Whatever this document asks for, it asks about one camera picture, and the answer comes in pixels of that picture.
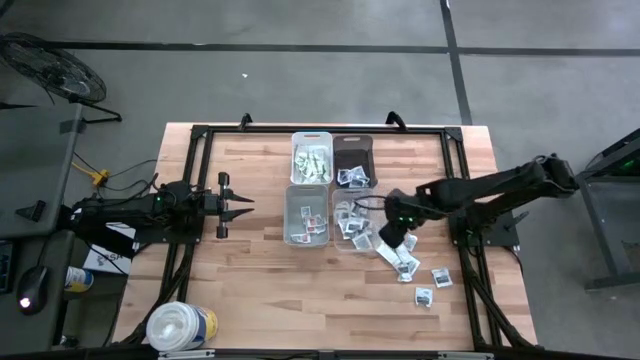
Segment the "concrete floor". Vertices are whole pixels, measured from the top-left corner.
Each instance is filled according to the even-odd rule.
[[[640,46],[634,0],[450,5],[460,46]],[[49,40],[446,45],[435,0],[19,0],[0,31]],[[91,126],[81,137],[77,151],[100,168],[154,158],[169,121],[239,121],[250,112],[263,122],[379,123],[396,110],[410,124],[460,124],[447,55],[74,53],[107,84],[102,105],[125,118]],[[501,169],[557,152],[578,172],[638,127],[640,58],[463,56],[461,62],[473,123],[489,126]],[[0,101],[49,104],[44,91],[10,69],[0,68],[0,76]],[[112,185],[152,171],[138,169]],[[82,175],[73,172],[69,184],[67,203],[90,194]],[[583,290],[606,269],[582,198],[539,200],[526,210],[531,215],[518,232],[540,344],[640,357],[640,286]],[[82,307],[83,314],[108,308]],[[102,343],[108,318],[76,327],[83,345]]]

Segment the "butcher block tabletop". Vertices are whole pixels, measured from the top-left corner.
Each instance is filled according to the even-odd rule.
[[[169,123],[158,155],[157,183],[182,179],[192,123]],[[489,130],[461,127],[471,177],[497,171]],[[445,177],[438,136],[372,135],[375,193],[415,187]],[[197,183],[200,141],[193,169]],[[451,144],[453,162],[458,160]],[[413,256],[421,261],[411,283],[374,255],[324,248],[294,248],[283,241],[284,194],[290,184],[291,134],[216,134],[207,185],[216,192],[218,172],[231,177],[238,195],[255,200],[255,211],[229,223],[216,239],[217,218],[207,218],[196,246],[186,302],[212,309],[217,335],[205,348],[336,350],[472,350],[473,342],[457,250],[446,220],[428,221],[413,233]],[[230,203],[230,207],[247,207]],[[158,296],[167,245],[154,244],[132,262],[114,341],[126,337]],[[486,256],[496,302],[529,341],[535,333],[518,263],[502,248]],[[179,252],[176,263],[180,262]],[[454,285],[436,289],[431,274],[447,267]],[[414,303],[416,287],[434,289],[430,309]],[[489,341],[484,306],[483,335]]]

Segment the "container lid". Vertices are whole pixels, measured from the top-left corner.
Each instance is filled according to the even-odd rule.
[[[147,338],[158,351],[181,350],[191,340],[194,319],[191,309],[180,302],[158,307],[147,322]]]

